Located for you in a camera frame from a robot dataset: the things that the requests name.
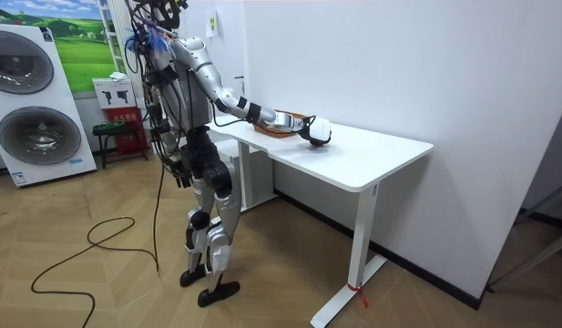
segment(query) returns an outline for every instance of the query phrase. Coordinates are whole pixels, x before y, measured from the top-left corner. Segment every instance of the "white washing machine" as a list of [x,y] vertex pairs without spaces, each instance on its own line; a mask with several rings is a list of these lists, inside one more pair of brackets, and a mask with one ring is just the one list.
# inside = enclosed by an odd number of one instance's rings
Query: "white washing machine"
[[0,153],[18,187],[97,169],[43,27],[0,24]]

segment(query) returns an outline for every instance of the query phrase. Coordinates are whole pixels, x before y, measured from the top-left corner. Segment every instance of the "desk top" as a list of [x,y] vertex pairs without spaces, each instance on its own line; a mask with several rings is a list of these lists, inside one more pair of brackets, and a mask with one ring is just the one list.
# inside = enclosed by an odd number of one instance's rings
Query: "desk top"
[[[233,119],[236,118],[217,117],[220,125]],[[433,148],[426,142],[333,123],[332,140],[318,148],[300,136],[268,137],[245,122],[223,128],[212,122],[209,128],[266,151],[271,159],[350,192],[365,190]]]

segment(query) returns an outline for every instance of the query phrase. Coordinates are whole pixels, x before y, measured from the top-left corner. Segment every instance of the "wall poster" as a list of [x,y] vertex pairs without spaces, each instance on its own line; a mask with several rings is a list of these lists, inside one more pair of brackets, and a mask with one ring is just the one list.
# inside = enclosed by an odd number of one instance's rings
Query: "wall poster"
[[115,71],[97,0],[0,0],[0,23],[50,28],[72,92]]

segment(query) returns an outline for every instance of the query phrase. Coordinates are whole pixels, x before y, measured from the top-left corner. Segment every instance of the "stool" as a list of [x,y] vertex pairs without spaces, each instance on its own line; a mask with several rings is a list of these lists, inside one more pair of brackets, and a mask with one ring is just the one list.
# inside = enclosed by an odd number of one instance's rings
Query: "stool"
[[[97,129],[95,127],[96,126],[94,126],[92,128],[92,134],[94,136],[98,137],[98,145],[100,146],[100,158],[102,158],[102,169],[106,169],[108,163],[121,161],[121,160],[125,160],[125,159],[135,159],[139,156],[142,156],[145,160],[149,160],[149,158],[147,157],[147,154],[145,154],[145,148],[140,146],[141,139],[140,139],[138,133],[141,130],[141,127],[139,127],[136,122],[125,122],[124,125],[117,126],[117,127],[114,127],[114,128]],[[140,152],[140,155],[129,157],[129,158],[123,158],[123,159],[107,160],[107,142],[108,142],[108,139],[110,137],[114,137],[114,136],[118,136],[118,135],[135,136],[135,138],[137,138],[137,142],[138,142],[138,145],[139,145],[138,151]],[[103,136],[105,137],[104,147],[103,147],[103,142],[102,142]]]

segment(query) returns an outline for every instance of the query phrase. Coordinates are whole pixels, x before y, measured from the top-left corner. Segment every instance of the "red box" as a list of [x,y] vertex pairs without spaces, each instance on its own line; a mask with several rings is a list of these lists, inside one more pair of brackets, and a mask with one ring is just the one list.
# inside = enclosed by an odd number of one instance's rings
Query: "red box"
[[141,112],[138,108],[108,108],[105,109],[105,112],[108,120],[111,122],[122,120],[125,122],[133,122],[131,124],[137,124],[140,127],[138,132],[140,143],[133,135],[115,136],[115,141],[117,142],[117,152],[119,154],[127,154],[147,148],[148,144],[147,139],[145,138],[145,130],[143,129]]

